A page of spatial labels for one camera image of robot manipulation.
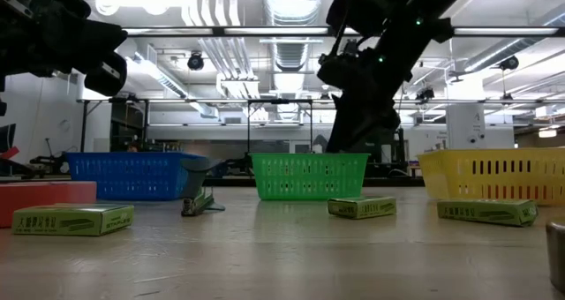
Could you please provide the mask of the black overhead beam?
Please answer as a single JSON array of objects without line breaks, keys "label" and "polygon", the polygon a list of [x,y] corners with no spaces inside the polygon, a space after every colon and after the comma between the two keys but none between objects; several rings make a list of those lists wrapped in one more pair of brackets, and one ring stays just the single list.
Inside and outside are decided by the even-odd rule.
[{"label": "black overhead beam", "polygon": [[[124,30],[132,38],[334,36],[327,26],[141,26]],[[565,26],[451,27],[448,35],[467,38],[565,38]]]}]

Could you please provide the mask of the blue plastic basket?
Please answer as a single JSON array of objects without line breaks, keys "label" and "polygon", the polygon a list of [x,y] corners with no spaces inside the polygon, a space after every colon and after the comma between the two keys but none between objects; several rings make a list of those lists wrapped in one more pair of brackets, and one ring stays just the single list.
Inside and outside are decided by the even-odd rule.
[{"label": "blue plastic basket", "polygon": [[179,199],[188,172],[184,159],[197,154],[175,152],[68,153],[72,180],[96,183],[96,198],[123,201]]}]

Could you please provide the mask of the silver ventilation duct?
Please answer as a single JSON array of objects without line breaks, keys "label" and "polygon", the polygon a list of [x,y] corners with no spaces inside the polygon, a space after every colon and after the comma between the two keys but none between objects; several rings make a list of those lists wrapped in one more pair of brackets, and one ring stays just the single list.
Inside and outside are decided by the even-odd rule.
[{"label": "silver ventilation duct", "polygon": [[[320,0],[264,0],[264,5],[270,26],[313,26],[320,11]],[[309,51],[309,44],[271,45],[275,66],[280,71],[300,71],[306,65]]]}]

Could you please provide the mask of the black shelving rack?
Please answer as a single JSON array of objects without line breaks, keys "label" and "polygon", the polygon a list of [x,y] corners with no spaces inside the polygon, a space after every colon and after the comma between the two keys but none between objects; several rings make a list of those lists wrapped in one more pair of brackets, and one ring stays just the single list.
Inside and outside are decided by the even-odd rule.
[{"label": "black shelving rack", "polygon": [[83,152],[124,151],[130,142],[144,138],[146,106],[144,101],[82,100],[80,149]]}]

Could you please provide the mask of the green staple box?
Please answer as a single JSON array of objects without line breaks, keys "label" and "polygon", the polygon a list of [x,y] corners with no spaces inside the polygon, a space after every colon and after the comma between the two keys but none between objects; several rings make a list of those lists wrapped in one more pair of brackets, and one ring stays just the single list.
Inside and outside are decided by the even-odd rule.
[{"label": "green staple box", "polygon": [[133,223],[133,205],[55,204],[13,213],[13,235],[104,236]]},{"label": "green staple box", "polygon": [[334,216],[360,220],[396,214],[393,197],[357,197],[329,199],[328,212]]},{"label": "green staple box", "polygon": [[529,227],[539,216],[533,200],[457,199],[439,200],[438,217],[513,227]]}]

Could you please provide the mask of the green plastic basket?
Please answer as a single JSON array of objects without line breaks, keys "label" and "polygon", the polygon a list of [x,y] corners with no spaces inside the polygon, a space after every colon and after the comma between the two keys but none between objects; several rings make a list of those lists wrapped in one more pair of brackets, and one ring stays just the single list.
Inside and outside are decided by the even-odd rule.
[{"label": "green plastic basket", "polygon": [[327,200],[358,197],[368,154],[252,154],[262,200]]}]

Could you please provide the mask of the yellow plastic basket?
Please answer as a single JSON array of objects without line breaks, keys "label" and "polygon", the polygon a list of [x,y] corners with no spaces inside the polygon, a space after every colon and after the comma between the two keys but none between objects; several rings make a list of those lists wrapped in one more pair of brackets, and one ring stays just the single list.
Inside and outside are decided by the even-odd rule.
[{"label": "yellow plastic basket", "polygon": [[419,167],[433,199],[531,199],[565,205],[565,148],[438,150]]}]

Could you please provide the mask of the white pillar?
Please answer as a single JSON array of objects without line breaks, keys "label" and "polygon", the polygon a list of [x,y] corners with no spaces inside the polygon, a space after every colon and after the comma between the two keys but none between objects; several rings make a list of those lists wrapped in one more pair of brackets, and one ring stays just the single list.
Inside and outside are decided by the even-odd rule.
[{"label": "white pillar", "polygon": [[486,147],[486,126],[482,104],[449,105],[446,110],[449,149]]}]

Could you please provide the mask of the grey green stapler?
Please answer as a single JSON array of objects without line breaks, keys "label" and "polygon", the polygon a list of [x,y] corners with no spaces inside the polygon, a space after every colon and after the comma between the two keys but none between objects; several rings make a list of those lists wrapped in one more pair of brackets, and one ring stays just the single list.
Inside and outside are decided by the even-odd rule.
[{"label": "grey green stapler", "polygon": [[207,157],[181,160],[181,167],[187,172],[187,181],[181,194],[183,217],[199,216],[206,211],[223,212],[225,206],[215,202],[214,190],[206,188],[207,173],[222,161]]}]

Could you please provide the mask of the black cabinet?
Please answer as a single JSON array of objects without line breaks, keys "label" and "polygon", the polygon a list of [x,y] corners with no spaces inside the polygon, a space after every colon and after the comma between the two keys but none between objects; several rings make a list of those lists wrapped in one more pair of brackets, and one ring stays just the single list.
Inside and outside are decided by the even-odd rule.
[{"label": "black cabinet", "polygon": [[384,164],[406,165],[406,145],[404,130],[380,130],[378,131],[378,149],[380,150],[380,162]]}]

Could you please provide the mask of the black monitor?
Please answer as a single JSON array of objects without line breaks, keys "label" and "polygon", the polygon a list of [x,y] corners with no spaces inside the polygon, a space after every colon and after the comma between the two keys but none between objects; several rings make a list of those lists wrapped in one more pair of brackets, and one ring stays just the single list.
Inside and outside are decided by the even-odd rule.
[{"label": "black monitor", "polygon": [[16,124],[0,126],[0,154],[7,152],[13,147],[16,127]]}]

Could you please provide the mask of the metal tin can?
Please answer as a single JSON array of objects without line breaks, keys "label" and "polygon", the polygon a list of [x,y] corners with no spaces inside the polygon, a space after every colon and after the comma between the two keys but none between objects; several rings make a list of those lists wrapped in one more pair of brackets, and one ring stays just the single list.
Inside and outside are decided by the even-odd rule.
[{"label": "metal tin can", "polygon": [[546,246],[550,281],[565,295],[565,217],[557,217],[546,224]]}]

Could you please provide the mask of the red box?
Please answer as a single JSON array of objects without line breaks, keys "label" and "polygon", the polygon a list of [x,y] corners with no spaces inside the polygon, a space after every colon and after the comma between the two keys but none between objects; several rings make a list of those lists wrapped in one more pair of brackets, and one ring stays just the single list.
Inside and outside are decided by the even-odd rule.
[{"label": "red box", "polygon": [[0,229],[12,224],[12,214],[21,208],[58,203],[89,204],[96,201],[92,181],[17,182],[0,184]]}]

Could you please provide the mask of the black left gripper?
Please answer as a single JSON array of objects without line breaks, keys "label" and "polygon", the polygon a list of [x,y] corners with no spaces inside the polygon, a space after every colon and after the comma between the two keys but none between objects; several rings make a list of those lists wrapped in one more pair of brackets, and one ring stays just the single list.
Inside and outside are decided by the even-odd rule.
[{"label": "black left gripper", "polygon": [[113,52],[127,38],[119,25],[87,19],[83,0],[29,0],[32,42],[26,71],[48,77],[53,71],[87,73],[85,87],[104,96],[116,95],[127,80],[127,62]]}]

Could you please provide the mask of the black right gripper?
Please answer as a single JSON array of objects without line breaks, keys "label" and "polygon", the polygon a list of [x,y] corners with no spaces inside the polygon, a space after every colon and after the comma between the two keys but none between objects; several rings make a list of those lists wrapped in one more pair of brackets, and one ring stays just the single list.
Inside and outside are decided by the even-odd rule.
[{"label": "black right gripper", "polygon": [[335,120],[327,153],[339,153],[350,146],[358,115],[379,115],[361,139],[361,153],[379,153],[392,145],[400,117],[394,109],[394,96],[401,85],[399,52],[360,52],[357,55],[322,55],[317,77],[342,91],[332,96]]}]

